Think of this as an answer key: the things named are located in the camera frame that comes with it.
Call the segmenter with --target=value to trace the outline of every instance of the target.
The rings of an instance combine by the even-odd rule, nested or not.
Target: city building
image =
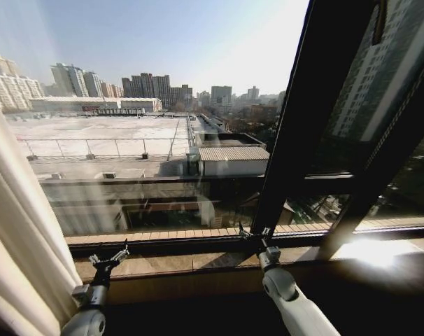
[[[158,98],[110,98],[110,97],[41,97],[30,99],[33,111],[68,113],[95,109],[145,109],[145,112],[162,110]]]
[[[248,89],[248,99],[256,100],[259,97],[259,89],[253,86],[252,89]]]
[[[19,76],[20,72],[14,61],[10,59],[4,59],[0,55],[0,74]]]
[[[101,91],[104,97],[114,98],[113,86],[110,83],[101,82]]]
[[[372,45],[371,34],[365,34],[353,60],[327,130],[334,137],[371,140],[387,119],[391,97],[401,98],[404,75],[415,71],[413,64],[420,57],[416,51],[422,50],[417,43],[424,43],[424,1],[394,0],[388,7],[381,43]]]
[[[231,104],[232,86],[213,86],[211,95],[211,105]]]
[[[63,96],[89,97],[82,69],[63,63],[52,65],[50,69]]]
[[[162,108],[169,109],[171,106],[170,100],[170,76],[154,76],[153,77],[153,91],[155,97],[161,99]]]
[[[83,77],[85,79],[89,97],[103,97],[99,75],[97,75],[95,72],[89,71],[83,73]]]
[[[32,98],[44,95],[37,80],[25,76],[0,74],[0,102],[4,111],[29,110]]]
[[[201,107],[211,105],[211,94],[207,91],[203,91],[201,93],[197,93],[198,101],[201,103]]]
[[[173,104],[170,91],[170,76],[153,76],[151,73],[141,73],[132,79],[122,78],[124,97],[143,97],[161,99],[164,109]]]
[[[123,89],[120,86],[112,84],[111,87],[113,88],[113,95],[115,98],[123,97]]]
[[[192,108],[193,89],[188,84],[182,84],[181,87],[171,87],[171,106],[176,103],[182,103],[186,110]]]

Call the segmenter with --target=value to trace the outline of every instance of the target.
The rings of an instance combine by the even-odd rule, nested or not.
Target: sky
[[[121,85],[141,72],[194,92],[230,85],[241,95],[285,90],[305,0],[0,0],[0,53],[54,82],[73,64]]]

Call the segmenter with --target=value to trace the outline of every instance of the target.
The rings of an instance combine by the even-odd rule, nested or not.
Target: metal railing
[[[184,155],[191,137],[178,138],[118,138],[118,139],[18,139],[26,156],[37,158],[136,157],[143,153],[152,156]],[[177,141],[186,141],[176,148]]]

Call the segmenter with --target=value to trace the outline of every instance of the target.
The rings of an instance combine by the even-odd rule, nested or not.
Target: white curtain
[[[59,335],[81,284],[62,231],[0,109],[0,326]]]

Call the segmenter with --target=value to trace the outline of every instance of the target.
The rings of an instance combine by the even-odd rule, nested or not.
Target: white roof
[[[42,101],[42,102],[154,102],[158,98],[103,98],[103,97],[41,97],[31,98],[29,100]]]
[[[262,147],[205,147],[199,149],[203,161],[268,160],[269,153]]]

